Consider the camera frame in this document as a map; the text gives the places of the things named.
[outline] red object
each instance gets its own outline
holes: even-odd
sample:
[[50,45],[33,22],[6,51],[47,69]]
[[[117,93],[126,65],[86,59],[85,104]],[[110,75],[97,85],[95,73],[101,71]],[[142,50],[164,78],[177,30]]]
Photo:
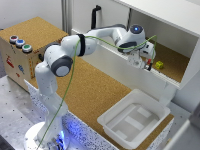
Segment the red object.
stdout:
[[147,64],[149,65],[151,63],[151,59],[149,59],[148,61],[147,61]]
[[12,64],[12,61],[10,60],[10,56],[8,56],[6,62],[7,62],[12,68],[14,68],[14,65]]
[[17,75],[18,77],[20,77],[20,75],[19,75],[18,73],[16,73],[16,75]]

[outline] yellow object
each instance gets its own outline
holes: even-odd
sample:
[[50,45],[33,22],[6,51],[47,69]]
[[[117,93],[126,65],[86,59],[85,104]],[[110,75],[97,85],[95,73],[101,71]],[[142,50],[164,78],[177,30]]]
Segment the yellow object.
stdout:
[[163,68],[163,63],[161,61],[156,62],[156,68],[162,69]]

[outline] cork board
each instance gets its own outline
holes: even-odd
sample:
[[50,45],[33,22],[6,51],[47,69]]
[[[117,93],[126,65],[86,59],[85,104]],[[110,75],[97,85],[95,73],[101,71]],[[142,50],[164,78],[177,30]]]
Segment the cork board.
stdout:
[[[163,69],[157,69],[155,67],[157,61],[161,61],[164,63]],[[157,71],[165,74],[166,76],[180,83],[183,78],[183,75],[185,74],[185,70],[188,66],[189,61],[190,58],[157,43],[156,57],[154,59],[153,65],[153,68]]]
[[19,39],[30,44],[33,51],[62,39],[68,34],[40,17],[21,22],[0,31],[0,37],[9,43],[10,36],[17,35]]
[[[64,95],[70,75],[57,78],[57,93],[61,97]],[[29,82],[37,87],[35,78]],[[130,92],[131,89],[128,87],[77,57],[74,78],[65,102],[72,113],[119,149],[123,149],[104,133],[103,127],[97,122],[97,118]],[[173,116],[169,115],[137,150],[145,150],[172,119]]]

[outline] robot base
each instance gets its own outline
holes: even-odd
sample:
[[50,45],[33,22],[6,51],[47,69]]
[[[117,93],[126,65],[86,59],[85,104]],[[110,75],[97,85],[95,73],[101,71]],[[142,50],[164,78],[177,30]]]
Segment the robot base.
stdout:
[[[35,140],[35,137],[37,136],[38,132],[44,125],[44,122],[40,122],[38,124],[35,124],[32,126],[25,134],[24,137],[24,149],[25,150],[49,150],[47,146],[41,145],[40,148],[38,148],[39,142]],[[69,145],[70,139],[65,138],[65,144]]]

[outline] drawer handle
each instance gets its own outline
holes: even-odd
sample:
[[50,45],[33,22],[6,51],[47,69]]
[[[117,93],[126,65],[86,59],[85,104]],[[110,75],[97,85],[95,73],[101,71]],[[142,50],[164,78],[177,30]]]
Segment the drawer handle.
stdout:
[[91,24],[91,29],[96,28],[96,12],[101,10],[101,7],[96,5],[96,8],[92,10],[92,24]]

